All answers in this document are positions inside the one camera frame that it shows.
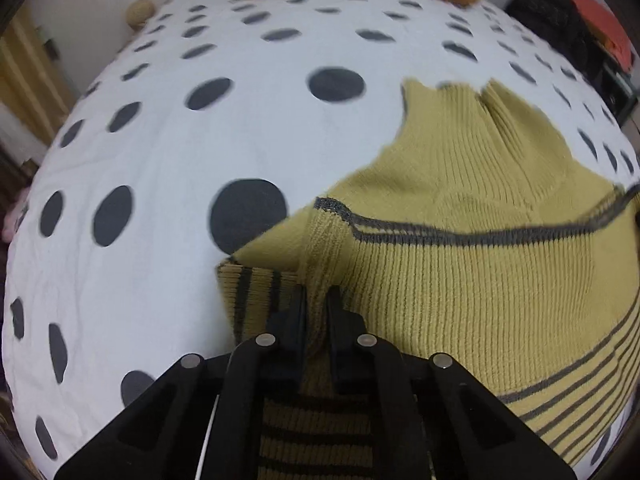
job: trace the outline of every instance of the wooden bedpost knob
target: wooden bedpost knob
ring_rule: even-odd
[[[145,26],[146,20],[156,13],[156,6],[151,0],[136,0],[127,7],[127,25],[134,31]]]

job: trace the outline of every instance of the bed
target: bed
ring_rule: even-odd
[[[2,358],[46,478],[180,356],[233,348],[216,265],[392,142],[408,76],[497,79],[638,181],[595,90],[489,2],[168,0],[60,130],[10,247]]]

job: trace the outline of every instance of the pink stuffed toy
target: pink stuffed toy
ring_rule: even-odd
[[[4,225],[2,226],[2,241],[9,244],[14,239],[15,234],[18,232],[18,228],[27,214],[29,205],[27,204],[27,197],[31,188],[26,187],[18,195],[18,199],[14,206],[4,216]]]

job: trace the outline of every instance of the black polka dot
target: black polka dot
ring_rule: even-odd
[[[295,38],[300,35],[300,31],[296,28],[280,28],[278,30],[272,30],[262,36],[264,41],[282,41]]]
[[[352,70],[339,67],[321,68],[307,79],[314,97],[328,103],[340,103],[364,94],[365,83]]]
[[[562,73],[567,76],[569,79],[571,79],[572,81],[576,81],[575,78],[575,74],[573,72],[571,72],[571,70],[564,68],[564,67],[560,67],[560,70],[562,70]]]
[[[584,106],[584,109],[587,110],[587,113],[591,116],[591,119],[593,119],[595,121],[596,118],[593,116],[593,112],[591,110],[589,110],[589,107],[587,106],[587,104],[586,103],[582,103],[582,106]]]
[[[160,32],[161,30],[165,30],[166,27],[164,25],[158,25],[153,30],[150,30],[147,34],[155,34],[156,32]]]
[[[255,4],[244,4],[237,7],[233,7],[231,10],[235,12],[240,12],[241,10],[249,10],[255,8]]]
[[[566,98],[566,95],[564,95],[562,93],[562,91],[556,86],[554,85],[554,90],[556,91],[556,93],[562,98],[562,100],[566,103],[566,105],[571,108],[571,103],[569,102],[569,99]]]
[[[190,110],[202,110],[218,101],[232,86],[233,82],[226,77],[206,81],[191,91],[186,107]]]
[[[600,459],[600,457],[604,453],[604,450],[607,449],[607,444],[609,443],[610,436],[611,436],[611,427],[609,426],[607,428],[607,431],[604,432],[604,435],[600,439],[595,453],[593,453],[593,456],[591,457],[591,461],[590,461],[591,466],[596,465],[596,462]]]
[[[129,406],[153,383],[154,378],[140,370],[133,370],[125,375],[120,382],[120,398],[124,407]]]
[[[27,212],[28,211],[29,211],[29,202],[27,202],[24,205],[24,207],[22,208],[22,212],[20,213],[20,216],[15,221],[15,231],[16,232],[18,232],[18,229],[20,229],[20,226],[22,225],[22,221],[24,220],[24,217],[27,216]]]
[[[454,52],[456,54],[460,54],[460,56],[465,56],[472,61],[478,62],[478,58],[471,52],[466,46],[460,45],[459,43],[454,43],[453,41],[444,41],[442,46],[445,50],[449,52]]]
[[[135,103],[129,103],[128,105],[124,105],[120,110],[118,110],[111,122],[109,123],[108,130],[113,134],[119,130],[121,130],[124,126],[129,124],[131,120],[136,116],[136,114],[140,111],[140,107],[142,104],[137,101]]]
[[[220,190],[211,206],[209,229],[220,250],[233,254],[286,217],[282,192],[271,182],[235,180]]]
[[[611,124],[614,124],[613,119],[611,118],[609,113],[604,109],[604,107],[602,107],[602,113],[607,118],[607,121],[609,121]]]
[[[511,54],[513,54],[514,56],[517,56],[518,53],[513,50],[509,45],[507,45],[506,43],[503,43],[501,41],[498,41],[498,45],[500,45],[504,50],[506,50],[507,52],[510,52]]]
[[[551,64],[546,62],[544,59],[542,59],[538,54],[536,54],[536,59],[544,66],[546,66],[549,70],[551,70],[551,72],[554,71],[554,69],[551,67]]]
[[[254,23],[263,22],[269,16],[271,16],[270,12],[254,12],[253,14],[249,14],[247,17],[243,18],[242,22],[245,25],[253,25]]]
[[[613,153],[611,153],[611,150],[609,149],[609,147],[606,144],[603,144],[603,147],[604,147],[604,151],[607,152],[607,156],[609,157],[609,162],[613,166],[613,171],[615,171],[617,173],[618,172],[618,160],[616,159],[616,156]]]
[[[9,305],[11,315],[14,318],[14,335],[16,339],[22,339],[24,337],[24,307],[22,306],[22,300],[16,298]]]
[[[154,46],[157,43],[156,40],[151,40],[151,41],[147,41],[145,44],[140,45],[139,47],[136,47],[133,49],[133,52],[141,52],[143,50],[146,50],[148,48],[151,48],[152,46]]]
[[[56,451],[56,446],[53,445],[53,440],[51,438],[51,435],[49,434],[49,430],[47,429],[41,416],[36,417],[36,436],[40,441],[40,445],[42,446],[42,450],[44,451],[44,453],[50,459],[57,460],[58,452]]]
[[[94,93],[97,89],[98,86],[100,86],[100,81],[95,82],[91,88],[89,88],[85,93],[84,93],[84,97],[89,97],[92,93]]]
[[[452,17],[457,22],[464,23],[465,25],[469,24],[467,20],[465,20],[462,16],[459,16],[458,14],[454,14],[453,12],[450,12],[449,16]]]
[[[404,22],[409,19],[406,14],[399,14],[398,12],[385,12],[385,14],[392,20],[396,20],[398,22]]]
[[[391,36],[388,36],[384,32],[380,32],[379,30],[367,30],[367,29],[356,30],[356,34],[361,38],[363,38],[364,40],[369,40],[369,41],[379,41],[382,43],[392,43],[395,41],[394,38],[392,38]]]
[[[132,70],[129,70],[126,74],[121,76],[120,79],[122,79],[123,81],[128,81],[129,79],[133,79],[135,78],[135,76],[140,74],[140,72],[142,72],[148,66],[149,66],[149,63],[139,64],[137,67],[133,68]]]
[[[199,22],[202,18],[206,18],[206,17],[207,17],[206,14],[196,14],[195,16],[191,16],[190,18],[185,20],[185,23]]]
[[[61,191],[56,191],[49,197],[47,203],[42,208],[40,215],[40,233],[45,238],[49,238],[53,234],[53,229],[58,225],[65,199]]]
[[[190,50],[187,50],[180,57],[182,59],[192,59],[193,57],[202,56],[202,54],[206,54],[209,50],[213,50],[216,46],[212,43],[205,43],[200,46],[196,46]]]
[[[200,34],[202,34],[208,28],[209,27],[207,27],[207,25],[198,25],[197,27],[188,28],[187,30],[185,30],[182,33],[182,37],[183,38],[194,38],[195,36],[199,36]]]
[[[509,64],[511,65],[511,68],[515,70],[516,74],[518,74],[521,78],[526,79],[527,81],[529,81],[534,85],[538,84],[536,83],[536,80],[532,78],[531,74],[526,70],[524,70],[523,67],[521,67],[519,64],[514,63],[512,61],[510,61]]]
[[[468,28],[463,27],[463,25],[460,25],[459,23],[447,23],[447,27],[452,28],[453,30],[462,32],[464,34],[468,34],[469,36],[473,36],[473,34]]]
[[[49,323],[49,354],[51,355],[51,364],[53,365],[56,382],[60,384],[65,378],[68,355],[66,353],[65,339],[62,337],[62,330],[60,330],[60,326],[57,323]]]
[[[404,7],[413,7],[414,9],[421,9],[422,6],[418,2],[414,2],[411,0],[400,0],[400,5]]]
[[[69,143],[76,138],[76,135],[80,131],[80,128],[82,128],[83,123],[84,120],[80,119],[79,121],[72,124],[72,126],[62,136],[62,139],[60,140],[60,148],[68,146]]]
[[[94,213],[92,232],[100,247],[108,247],[117,240],[133,213],[133,193],[129,186],[118,186],[100,202]]]
[[[622,157],[622,160],[625,161],[626,168],[629,170],[629,173],[634,174],[636,170],[634,169],[634,165],[631,163],[631,159],[628,157],[628,155],[621,150],[620,156]]]
[[[591,150],[591,153],[593,153],[593,156],[595,157],[595,159],[598,160],[598,152],[596,152],[596,147],[593,145],[593,142],[591,142],[591,139],[589,138],[589,136],[580,128],[578,128],[578,133],[582,137],[582,140],[584,141],[584,143]]]

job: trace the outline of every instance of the metal screw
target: metal screw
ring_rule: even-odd
[[[202,358],[197,354],[187,354],[180,359],[182,368],[195,368],[200,364]]]
[[[433,356],[433,364],[438,368],[449,368],[453,364],[453,359],[449,354],[436,354]]]
[[[255,342],[260,346],[271,346],[276,342],[276,336],[269,333],[260,334],[255,338]]]
[[[376,339],[376,336],[371,334],[362,334],[358,336],[358,344],[360,346],[371,347],[375,346],[377,342],[378,340]]]

